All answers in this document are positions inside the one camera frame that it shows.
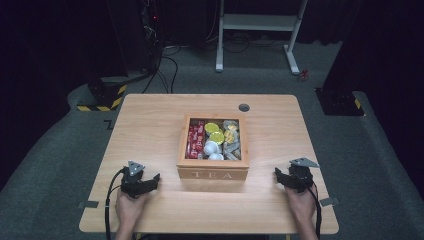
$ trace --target white metal stand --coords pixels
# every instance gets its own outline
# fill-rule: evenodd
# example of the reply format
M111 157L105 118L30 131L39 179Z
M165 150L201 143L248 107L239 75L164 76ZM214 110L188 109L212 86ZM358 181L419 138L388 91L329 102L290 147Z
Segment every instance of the white metal stand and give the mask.
M219 18L219 36L216 55L216 71L224 70L224 52L223 35L224 29L238 30L262 30L262 31L284 31L292 32L289 45L284 45L284 52L290 65L292 74L298 75L299 68L293 56L293 46L302 23L303 13L305 12L308 0L302 0L300 10L297 16L276 16L276 15L246 15L246 14L225 14L224 0L221 0L220 18Z

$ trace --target hand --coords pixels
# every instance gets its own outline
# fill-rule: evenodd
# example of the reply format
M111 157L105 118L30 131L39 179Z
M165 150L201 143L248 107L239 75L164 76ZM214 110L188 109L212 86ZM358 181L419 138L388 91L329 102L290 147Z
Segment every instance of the hand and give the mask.
M144 203L148 197L149 193L145 193L134 199L123 193L121 189L118 190L115 211L119 219L119 228L115 240L131 239L135 224L141 216Z
M315 199L312 194L305 190L297 193L295 190L285 187L289 197L290 210L293 213L296 225L299 231L300 239L315 240L318 239L315 233L315 227L312 222L312 217L315 213ZM311 187L312 192L317 196L316 186Z

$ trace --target tabletop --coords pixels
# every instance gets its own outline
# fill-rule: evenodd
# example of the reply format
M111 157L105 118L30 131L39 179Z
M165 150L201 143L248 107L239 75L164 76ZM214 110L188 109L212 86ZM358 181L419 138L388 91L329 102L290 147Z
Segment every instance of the tabletop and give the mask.
M247 104L249 110L239 110ZM242 114L250 167L245 181L180 179L177 158L181 128L187 113ZM143 180L160 173L136 226L143 233L290 234L296 225L284 187L274 168L287 170L289 161L306 157L318 162L300 110L292 95L129 94L125 97L109 144L80 221L84 232L104 232L104 206L117 171L134 161L146 166ZM319 168L311 168L319 198L328 197ZM114 186L119 186L120 178ZM111 206L116 193L112 193ZM119 225L114 208L110 226ZM338 223L332 206L322 208L322 234L334 234Z

